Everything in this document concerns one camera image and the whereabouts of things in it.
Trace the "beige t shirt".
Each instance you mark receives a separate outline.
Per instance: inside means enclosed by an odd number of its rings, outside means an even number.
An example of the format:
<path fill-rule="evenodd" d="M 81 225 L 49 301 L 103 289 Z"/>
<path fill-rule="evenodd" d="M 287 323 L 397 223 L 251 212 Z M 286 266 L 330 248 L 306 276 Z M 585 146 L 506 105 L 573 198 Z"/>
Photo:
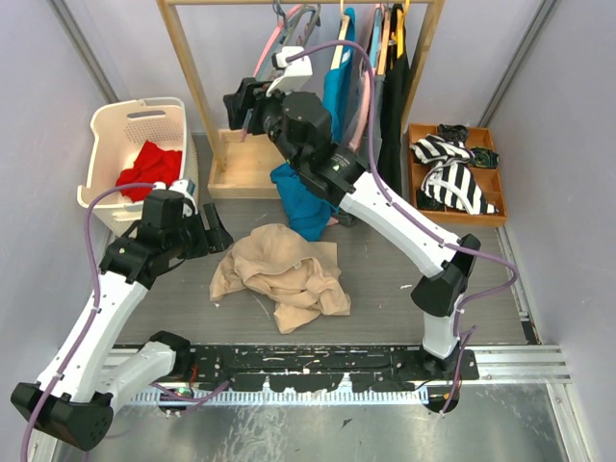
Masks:
<path fill-rule="evenodd" d="M 290 334 L 319 316 L 348 316 L 338 246 L 308 242 L 291 228 L 272 223 L 236 241 L 218 264 L 209 287 L 213 302 L 242 290 L 275 302 L 274 320 Z"/>

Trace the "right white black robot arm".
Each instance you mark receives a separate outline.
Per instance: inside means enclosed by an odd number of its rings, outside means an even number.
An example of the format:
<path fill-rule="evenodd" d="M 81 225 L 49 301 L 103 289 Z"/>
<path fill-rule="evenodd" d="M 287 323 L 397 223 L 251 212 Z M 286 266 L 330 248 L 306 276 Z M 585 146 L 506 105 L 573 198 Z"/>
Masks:
<path fill-rule="evenodd" d="M 479 239 L 451 234 L 377 184 L 364 159 L 333 141 L 331 114 L 312 92 L 271 90 L 248 77 L 222 100 L 231 129 L 267 136 L 309 192 L 363 220 L 420 270 L 411 298 L 423 312 L 423 370 L 435 379 L 448 376 L 461 356 L 455 310 Z"/>

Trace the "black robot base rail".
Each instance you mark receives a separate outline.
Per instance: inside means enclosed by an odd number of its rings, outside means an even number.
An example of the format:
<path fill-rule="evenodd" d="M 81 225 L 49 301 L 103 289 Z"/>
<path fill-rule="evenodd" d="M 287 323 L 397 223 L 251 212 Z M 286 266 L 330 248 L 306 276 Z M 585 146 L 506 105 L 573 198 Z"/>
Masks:
<path fill-rule="evenodd" d="M 478 379 L 475 354 L 464 344 L 452 356 L 437 359 L 415 346 L 191 346 L 180 366 L 163 375 L 162 382 L 187 382 L 190 392 L 228 391 L 331 394 L 350 384 L 351 395 L 417 392 L 436 381 L 453 386 L 439 399 L 458 401 L 459 383 Z"/>

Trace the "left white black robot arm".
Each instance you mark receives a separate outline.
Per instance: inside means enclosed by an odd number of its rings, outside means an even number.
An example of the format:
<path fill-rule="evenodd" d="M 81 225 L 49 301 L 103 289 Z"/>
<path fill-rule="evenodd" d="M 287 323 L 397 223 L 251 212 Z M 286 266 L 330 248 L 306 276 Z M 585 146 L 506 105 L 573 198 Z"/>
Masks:
<path fill-rule="evenodd" d="M 132 356 L 105 372 L 105 360 L 137 306 L 161 276 L 188 260 L 233 243 L 216 205 L 197 207 L 185 192 L 152 190 L 141 217 L 91 264 L 93 291 L 55 358 L 33 383 L 18 383 L 11 402 L 26 420 L 20 458 L 29 458 L 39 431 L 82 451 L 106 436 L 117 410 L 145 386 L 193 369 L 190 342 L 159 331 Z"/>

